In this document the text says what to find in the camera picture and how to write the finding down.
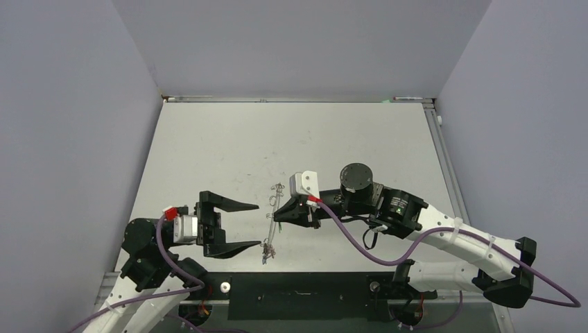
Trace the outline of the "aluminium rail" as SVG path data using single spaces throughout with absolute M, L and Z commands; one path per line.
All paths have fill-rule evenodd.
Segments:
M 94 310 L 100 309 L 103 302 L 109 297 L 114 287 L 116 279 L 119 277 L 120 272 L 107 272 L 104 274 L 101 281 L 101 285 L 98 288 L 98 294 L 94 301 Z M 469 291 L 463 291 L 463 302 L 464 303 L 489 303 L 490 301 L 485 299 L 480 293 L 473 293 Z M 438 297 L 433 302 L 444 303 L 451 301 L 458 301 L 458 292 L 449 290 L 438 291 Z
M 163 96 L 167 103 L 426 103 L 434 98 L 387 96 L 323 96 L 323 97 L 219 97 L 219 96 Z
M 424 114 L 429 125 L 435 151 L 440 162 L 440 167 L 442 169 L 447 191 L 449 193 L 453 213 L 456 217 L 461 218 L 466 224 L 470 225 L 471 223 L 467 213 L 467 208 L 465 207 L 462 192 L 458 184 L 458 179 L 456 177 L 447 145 L 442 134 L 442 118 L 436 112 L 433 103 L 423 103 L 422 106 L 424 108 Z

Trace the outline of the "rear aluminium rail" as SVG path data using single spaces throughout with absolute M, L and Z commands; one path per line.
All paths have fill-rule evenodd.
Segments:
M 323 96 L 323 97 L 219 97 L 219 96 L 163 96 L 167 103 L 426 103 L 434 98 L 387 96 Z

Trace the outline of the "metal crescent keyring plate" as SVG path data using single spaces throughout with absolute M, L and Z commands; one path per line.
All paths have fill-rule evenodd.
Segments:
M 277 222 L 273 220 L 273 213 L 279 209 L 280 207 L 280 200 L 284 196 L 283 190 L 285 186 L 278 182 L 274 184 L 270 190 L 273 192 L 271 196 L 269 196 L 268 204 L 271 207 L 271 212 L 267 213 L 266 218 L 270 221 L 269 229 L 268 229 L 268 236 L 264 239 L 262 243 L 262 259 L 261 263 L 266 265 L 269 259 L 273 259 L 275 257 L 275 248 L 273 246 L 273 240 L 275 238 L 276 232 L 278 232 Z

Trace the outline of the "front aluminium rail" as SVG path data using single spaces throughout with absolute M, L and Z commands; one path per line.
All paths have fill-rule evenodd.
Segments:
M 116 279 L 119 277 L 120 272 L 107 272 L 104 274 L 101 281 L 101 285 L 98 288 L 98 294 L 94 301 L 94 310 L 100 309 L 103 302 L 109 297 L 114 287 Z M 464 303 L 489 303 L 490 301 L 485 299 L 480 293 L 473 293 L 469 291 L 463 291 L 463 302 Z M 433 302 L 444 303 L 451 301 L 458 301 L 458 292 L 449 290 L 438 291 L 438 297 Z

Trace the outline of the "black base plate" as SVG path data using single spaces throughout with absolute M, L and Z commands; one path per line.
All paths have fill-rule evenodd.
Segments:
M 180 303 L 179 314 L 197 323 L 228 311 L 230 321 L 339 320 L 386 322 L 391 312 L 419 317 L 422 300 L 407 280 L 384 272 L 209 273 L 205 288 Z

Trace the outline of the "right aluminium rail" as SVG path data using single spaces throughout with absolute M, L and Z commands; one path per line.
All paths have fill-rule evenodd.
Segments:
M 458 179 L 456 177 L 447 145 L 442 134 L 442 118 L 436 112 L 433 103 L 423 103 L 422 106 L 424 108 L 424 114 L 429 125 L 435 151 L 440 162 L 440 167 L 442 169 L 447 191 L 449 193 L 453 213 L 456 217 L 461 218 L 466 224 L 470 225 L 471 223 L 467 213 L 467 208 L 465 207 L 462 192 L 458 184 Z

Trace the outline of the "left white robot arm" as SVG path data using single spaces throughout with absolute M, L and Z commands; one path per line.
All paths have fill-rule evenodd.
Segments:
M 214 277 L 196 260 L 180 258 L 172 247 L 197 245 L 203 255 L 230 259 L 260 241 L 229 243 L 221 212 L 258 209 L 211 191 L 202 191 L 193 208 L 170 206 L 159 219 L 137 218 L 124 230 L 122 249 L 128 259 L 100 309 L 71 331 L 149 332 L 186 298 L 198 298 L 201 309 L 211 299 L 227 299 L 231 280 Z

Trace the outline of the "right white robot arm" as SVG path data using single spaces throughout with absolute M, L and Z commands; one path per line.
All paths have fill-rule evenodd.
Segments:
M 324 219 L 361 220 L 373 235 L 427 244 L 454 256 L 452 262 L 418 262 L 402 255 L 392 266 L 393 291 L 401 297 L 437 290 L 482 294 L 495 304 L 520 309 L 531 298 L 534 277 L 528 271 L 537 251 L 532 239 L 495 237 L 452 218 L 424 199 L 375 182 L 372 170 L 351 163 L 340 172 L 338 189 L 321 190 L 314 171 L 289 180 L 290 199 L 273 215 L 276 222 L 320 227 Z

